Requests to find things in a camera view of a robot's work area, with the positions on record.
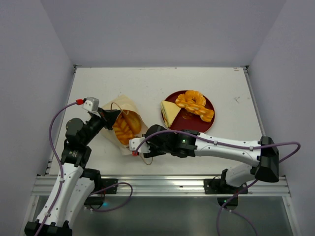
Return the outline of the white paper bag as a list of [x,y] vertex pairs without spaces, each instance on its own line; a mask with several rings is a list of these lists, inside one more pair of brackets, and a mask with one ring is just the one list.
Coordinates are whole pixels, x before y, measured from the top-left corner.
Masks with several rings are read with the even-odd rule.
[[131,155],[132,151],[129,150],[129,141],[133,138],[140,138],[148,130],[136,105],[127,96],[121,95],[101,108],[120,112],[113,129],[102,129],[101,134],[116,145],[122,155]]

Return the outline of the fake braided orange bread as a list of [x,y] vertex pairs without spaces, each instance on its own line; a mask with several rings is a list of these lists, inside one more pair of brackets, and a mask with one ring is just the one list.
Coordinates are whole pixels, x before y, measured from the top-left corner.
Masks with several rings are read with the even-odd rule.
[[113,125],[113,130],[117,139],[123,145],[128,145],[129,140],[134,138],[134,133],[131,131],[128,123],[122,115],[119,115],[115,124]]

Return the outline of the fake triangle sandwich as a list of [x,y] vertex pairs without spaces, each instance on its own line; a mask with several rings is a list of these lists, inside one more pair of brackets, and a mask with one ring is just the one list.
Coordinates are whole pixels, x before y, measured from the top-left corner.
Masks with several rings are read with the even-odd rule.
[[179,108],[175,103],[169,101],[162,101],[160,103],[160,108],[164,123],[169,128],[174,122],[181,108]]

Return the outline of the fake twisted glazed bread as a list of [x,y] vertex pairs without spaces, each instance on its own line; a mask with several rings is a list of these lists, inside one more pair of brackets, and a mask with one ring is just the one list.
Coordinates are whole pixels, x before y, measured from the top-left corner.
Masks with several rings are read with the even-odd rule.
[[201,120],[204,122],[211,122],[215,114],[213,110],[207,109],[199,104],[184,104],[182,108],[190,113],[200,116]]

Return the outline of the fake round bun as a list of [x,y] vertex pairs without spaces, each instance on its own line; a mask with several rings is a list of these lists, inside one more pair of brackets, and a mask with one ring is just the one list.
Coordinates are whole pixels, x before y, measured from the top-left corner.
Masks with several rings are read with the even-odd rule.
[[137,113],[129,111],[126,116],[126,121],[134,134],[140,133],[142,129],[141,120]]

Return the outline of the fake orange ring donut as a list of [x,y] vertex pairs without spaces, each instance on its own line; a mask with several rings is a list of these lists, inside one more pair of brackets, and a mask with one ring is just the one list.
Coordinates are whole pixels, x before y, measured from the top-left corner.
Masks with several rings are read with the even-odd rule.
[[206,105],[206,99],[200,92],[188,90],[185,93],[178,95],[175,104],[180,108],[184,108],[186,105],[189,106],[190,104],[204,107]]

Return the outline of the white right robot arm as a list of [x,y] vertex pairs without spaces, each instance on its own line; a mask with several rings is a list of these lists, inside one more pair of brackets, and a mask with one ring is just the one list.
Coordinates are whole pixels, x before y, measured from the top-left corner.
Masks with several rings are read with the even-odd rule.
[[258,141],[238,141],[195,130],[167,130],[153,125],[143,137],[137,152],[145,158],[168,153],[179,158],[211,156],[239,162],[238,166],[221,173],[219,187],[225,193],[251,180],[279,181],[279,151],[267,136]]

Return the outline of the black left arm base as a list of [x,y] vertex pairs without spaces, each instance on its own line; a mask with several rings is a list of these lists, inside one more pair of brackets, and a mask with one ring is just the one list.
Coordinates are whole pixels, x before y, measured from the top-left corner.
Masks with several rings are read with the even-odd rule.
[[116,178],[101,179],[100,185],[94,189],[94,192],[95,191],[99,191],[99,192],[87,197],[87,199],[84,202],[84,206],[90,209],[100,209],[102,206],[105,206],[106,205],[105,197],[107,195],[116,194],[117,186],[108,188],[106,190],[104,189],[116,183],[118,183],[118,180]]

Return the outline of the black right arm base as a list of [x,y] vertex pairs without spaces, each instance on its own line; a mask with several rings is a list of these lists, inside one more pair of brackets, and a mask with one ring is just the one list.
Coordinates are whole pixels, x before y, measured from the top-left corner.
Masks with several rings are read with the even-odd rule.
[[[208,195],[224,195],[224,194],[230,194],[233,195],[240,190],[247,187],[247,184],[244,183],[243,185],[239,187],[233,187],[226,184],[221,184],[221,179],[218,176],[215,176],[214,178],[207,178],[203,180],[204,184],[204,192]],[[229,203],[226,204],[224,207],[228,210],[235,210],[238,206],[239,200],[238,197],[232,199]]]

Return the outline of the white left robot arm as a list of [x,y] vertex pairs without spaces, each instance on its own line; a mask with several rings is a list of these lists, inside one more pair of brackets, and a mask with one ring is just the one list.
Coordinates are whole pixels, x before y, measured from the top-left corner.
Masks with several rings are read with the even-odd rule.
[[112,130],[121,111],[98,108],[89,114],[89,121],[73,118],[67,122],[60,172],[44,208],[35,221],[26,224],[25,235],[72,235],[71,227],[85,200],[101,190],[100,172],[86,168],[92,152],[88,144],[101,129]]

